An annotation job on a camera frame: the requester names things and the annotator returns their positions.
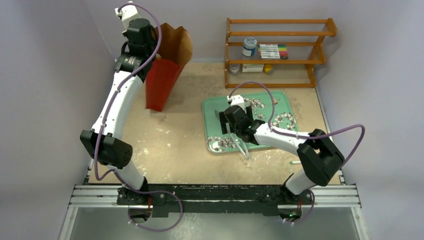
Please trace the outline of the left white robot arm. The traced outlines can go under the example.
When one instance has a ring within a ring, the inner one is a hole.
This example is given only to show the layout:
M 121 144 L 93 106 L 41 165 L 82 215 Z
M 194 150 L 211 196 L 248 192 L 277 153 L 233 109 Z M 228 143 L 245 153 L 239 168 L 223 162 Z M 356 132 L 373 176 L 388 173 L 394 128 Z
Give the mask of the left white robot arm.
M 123 35 L 127 41 L 115 62 L 113 83 L 105 105 L 91 129 L 81 131 L 80 141 L 96 162 L 96 179 L 103 179 L 98 165 L 106 166 L 124 187 L 131 189 L 130 199 L 142 205 L 149 199 L 149 191 L 143 187 L 147 180 L 132 162 L 133 147 L 122 137 L 132 102 L 156 59 L 159 37 L 145 18 L 130 20 Z

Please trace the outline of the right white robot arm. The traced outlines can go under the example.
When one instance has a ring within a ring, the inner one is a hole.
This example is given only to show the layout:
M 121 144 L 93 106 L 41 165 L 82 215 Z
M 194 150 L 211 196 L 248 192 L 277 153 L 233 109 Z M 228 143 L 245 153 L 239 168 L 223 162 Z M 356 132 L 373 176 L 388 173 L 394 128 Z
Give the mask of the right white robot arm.
M 233 133 L 244 143 L 277 148 L 297 156 L 301 170 L 282 185 L 280 196 L 288 204 L 294 203 L 305 190 L 325 187 L 345 163 L 345 157 L 321 129 L 295 132 L 271 128 L 268 123 L 254 119 L 249 107 L 232 105 L 218 113 L 224 134 Z

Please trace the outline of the red paper bag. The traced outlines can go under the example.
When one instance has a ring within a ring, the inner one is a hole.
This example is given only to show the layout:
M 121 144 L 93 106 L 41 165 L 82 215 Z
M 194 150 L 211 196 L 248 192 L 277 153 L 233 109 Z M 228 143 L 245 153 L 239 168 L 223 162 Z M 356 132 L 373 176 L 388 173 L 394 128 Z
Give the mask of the red paper bag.
M 186 64 L 193 55 L 189 32 L 183 27 L 160 25 L 162 41 L 145 79 L 145 107 L 161 112 Z

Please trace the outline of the metal serving tongs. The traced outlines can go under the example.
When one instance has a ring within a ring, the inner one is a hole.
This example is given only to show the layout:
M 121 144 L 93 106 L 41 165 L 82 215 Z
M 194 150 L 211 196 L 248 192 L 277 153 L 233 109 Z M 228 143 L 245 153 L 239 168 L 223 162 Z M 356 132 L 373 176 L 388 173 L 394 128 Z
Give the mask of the metal serving tongs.
M 214 114 L 220 122 L 221 133 L 228 134 L 232 142 L 235 144 L 237 149 L 243 155 L 243 157 L 246 160 L 248 160 L 251 156 L 249 153 L 248 147 L 245 142 L 243 141 L 240 142 L 239 139 L 232 133 L 232 127 L 229 124 L 228 120 L 225 118 L 224 112 L 215 110 Z

